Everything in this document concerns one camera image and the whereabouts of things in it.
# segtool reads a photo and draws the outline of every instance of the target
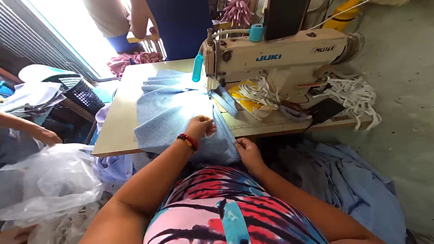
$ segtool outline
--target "pink fabric bundle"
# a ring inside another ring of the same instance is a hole
[[[130,58],[132,58],[136,64],[157,63],[163,60],[163,56],[156,52],[134,52],[134,54],[123,53],[119,54],[118,57],[112,57],[107,65],[110,68],[110,71],[120,78],[124,73],[125,67],[130,65]]]
[[[229,0],[229,4],[224,8],[226,11],[220,21],[236,23],[239,27],[250,26],[249,19],[253,15],[247,6],[249,0]]]

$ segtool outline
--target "concrete floor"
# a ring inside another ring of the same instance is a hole
[[[366,37],[351,65],[366,73],[383,122],[369,133],[313,132],[351,145],[396,182],[407,228],[434,236],[434,1],[366,4]]]

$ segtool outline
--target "industrial sewing machine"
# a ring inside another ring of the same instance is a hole
[[[304,30],[293,37],[260,42],[248,36],[216,40],[210,34],[202,44],[207,90],[231,82],[268,75],[283,99],[306,102],[305,94],[317,86],[314,72],[323,65],[343,63],[364,46],[360,34],[345,35],[334,29]]]

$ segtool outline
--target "tie-dye shirt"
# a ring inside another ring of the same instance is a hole
[[[270,196],[250,175],[207,167],[178,184],[143,244],[328,243],[298,209]]]

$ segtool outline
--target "basket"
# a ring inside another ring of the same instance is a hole
[[[54,75],[43,82],[61,83],[63,94],[94,116],[105,105],[79,74]]]

